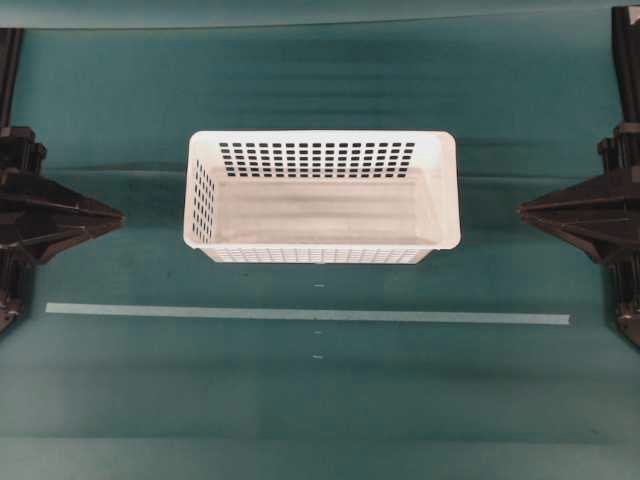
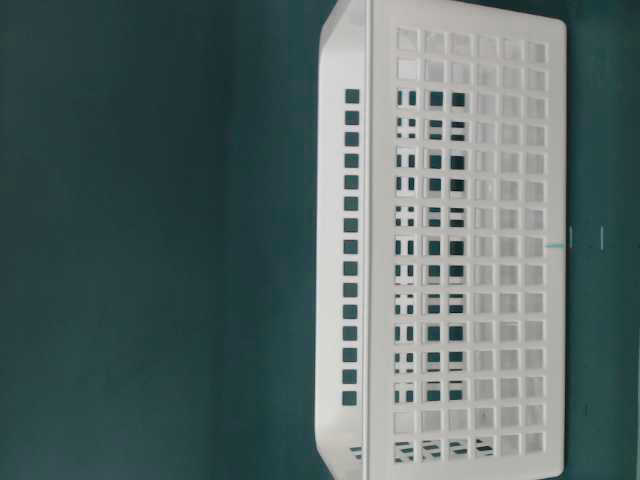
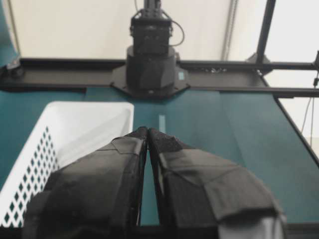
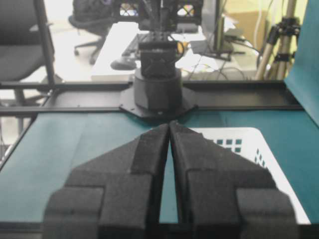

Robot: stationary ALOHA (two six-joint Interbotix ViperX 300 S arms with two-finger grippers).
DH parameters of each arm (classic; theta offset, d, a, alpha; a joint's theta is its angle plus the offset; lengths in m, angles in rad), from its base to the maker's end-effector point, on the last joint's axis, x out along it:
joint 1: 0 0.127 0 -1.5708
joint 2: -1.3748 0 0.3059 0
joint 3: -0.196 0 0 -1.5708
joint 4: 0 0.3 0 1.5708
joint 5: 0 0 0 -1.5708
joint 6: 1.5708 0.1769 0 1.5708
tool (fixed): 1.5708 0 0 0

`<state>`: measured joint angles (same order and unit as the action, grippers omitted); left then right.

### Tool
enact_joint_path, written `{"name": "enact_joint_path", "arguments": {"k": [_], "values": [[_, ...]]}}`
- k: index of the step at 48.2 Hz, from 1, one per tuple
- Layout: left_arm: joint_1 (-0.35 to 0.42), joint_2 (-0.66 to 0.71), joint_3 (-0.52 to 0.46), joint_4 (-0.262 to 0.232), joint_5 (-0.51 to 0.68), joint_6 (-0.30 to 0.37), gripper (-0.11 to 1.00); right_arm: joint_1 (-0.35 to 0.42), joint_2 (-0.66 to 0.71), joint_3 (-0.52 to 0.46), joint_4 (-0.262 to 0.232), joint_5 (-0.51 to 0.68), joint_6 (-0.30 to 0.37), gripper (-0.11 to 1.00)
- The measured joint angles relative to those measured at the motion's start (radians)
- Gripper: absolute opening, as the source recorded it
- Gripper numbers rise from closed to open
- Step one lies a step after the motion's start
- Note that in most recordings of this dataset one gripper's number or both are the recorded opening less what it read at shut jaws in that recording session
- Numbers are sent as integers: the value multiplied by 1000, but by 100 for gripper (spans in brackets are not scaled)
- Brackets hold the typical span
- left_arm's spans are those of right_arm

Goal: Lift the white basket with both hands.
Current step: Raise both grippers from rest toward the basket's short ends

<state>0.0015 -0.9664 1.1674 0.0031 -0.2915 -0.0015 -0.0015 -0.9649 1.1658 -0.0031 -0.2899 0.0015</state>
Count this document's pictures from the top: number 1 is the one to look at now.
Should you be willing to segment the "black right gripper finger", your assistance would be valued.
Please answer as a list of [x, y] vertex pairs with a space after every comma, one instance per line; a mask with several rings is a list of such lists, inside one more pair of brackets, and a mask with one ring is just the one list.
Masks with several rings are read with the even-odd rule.
[[545, 218], [570, 214], [580, 219], [627, 220], [639, 214], [639, 178], [600, 175], [523, 203], [519, 215]]
[[609, 265], [639, 253], [639, 228], [629, 222], [550, 224], [524, 222], [583, 251], [594, 263]]

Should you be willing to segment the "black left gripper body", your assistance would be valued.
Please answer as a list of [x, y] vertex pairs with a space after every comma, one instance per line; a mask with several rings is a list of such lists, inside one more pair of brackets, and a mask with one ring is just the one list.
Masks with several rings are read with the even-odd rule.
[[1, 179], [9, 174], [41, 175], [46, 147], [29, 127], [1, 128]]

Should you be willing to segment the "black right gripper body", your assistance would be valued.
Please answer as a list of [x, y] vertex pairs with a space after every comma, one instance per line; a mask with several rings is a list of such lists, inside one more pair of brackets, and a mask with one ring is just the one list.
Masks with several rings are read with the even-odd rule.
[[608, 183], [639, 182], [639, 123], [623, 122], [597, 145]]

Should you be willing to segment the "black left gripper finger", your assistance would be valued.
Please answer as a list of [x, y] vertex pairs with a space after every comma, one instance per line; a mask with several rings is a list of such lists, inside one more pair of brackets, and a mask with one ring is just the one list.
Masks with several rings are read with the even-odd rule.
[[65, 250], [119, 228], [119, 221], [108, 221], [89, 226], [63, 225], [61, 229], [55, 228], [51, 233], [27, 236], [11, 227], [1, 232], [1, 252], [13, 254], [30, 265], [43, 265]]
[[122, 220], [124, 214], [93, 198], [85, 197], [45, 177], [32, 174], [1, 176], [1, 199], [53, 211]]

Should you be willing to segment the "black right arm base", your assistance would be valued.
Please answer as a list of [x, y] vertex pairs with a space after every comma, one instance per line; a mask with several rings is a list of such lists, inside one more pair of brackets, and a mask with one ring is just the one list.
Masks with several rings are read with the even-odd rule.
[[609, 267], [616, 303], [617, 330], [639, 347], [639, 255], [634, 254]]

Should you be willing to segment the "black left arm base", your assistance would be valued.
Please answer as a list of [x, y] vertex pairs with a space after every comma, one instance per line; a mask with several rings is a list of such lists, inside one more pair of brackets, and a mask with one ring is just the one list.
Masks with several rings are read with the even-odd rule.
[[34, 265], [24, 252], [1, 250], [1, 336], [28, 311], [34, 277]]

